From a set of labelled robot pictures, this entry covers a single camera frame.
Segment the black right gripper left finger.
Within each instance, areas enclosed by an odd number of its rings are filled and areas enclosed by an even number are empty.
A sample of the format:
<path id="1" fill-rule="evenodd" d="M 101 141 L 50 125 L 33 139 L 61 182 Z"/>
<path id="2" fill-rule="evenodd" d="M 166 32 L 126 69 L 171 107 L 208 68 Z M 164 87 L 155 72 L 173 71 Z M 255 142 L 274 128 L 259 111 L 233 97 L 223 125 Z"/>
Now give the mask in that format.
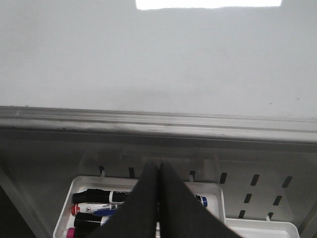
<path id="1" fill-rule="evenodd" d="M 122 207 L 90 238 L 154 238 L 158 203 L 158 168 L 144 166 L 142 174 Z"/>

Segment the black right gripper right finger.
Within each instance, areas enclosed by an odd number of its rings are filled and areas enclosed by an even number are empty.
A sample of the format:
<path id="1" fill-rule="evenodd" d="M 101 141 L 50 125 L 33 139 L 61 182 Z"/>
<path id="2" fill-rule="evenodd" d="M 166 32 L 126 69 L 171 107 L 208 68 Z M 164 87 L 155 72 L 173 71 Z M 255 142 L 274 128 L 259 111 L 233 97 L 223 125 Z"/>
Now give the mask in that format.
<path id="1" fill-rule="evenodd" d="M 169 163 L 159 169 L 159 217 L 162 238 L 238 238 L 194 197 Z"/>

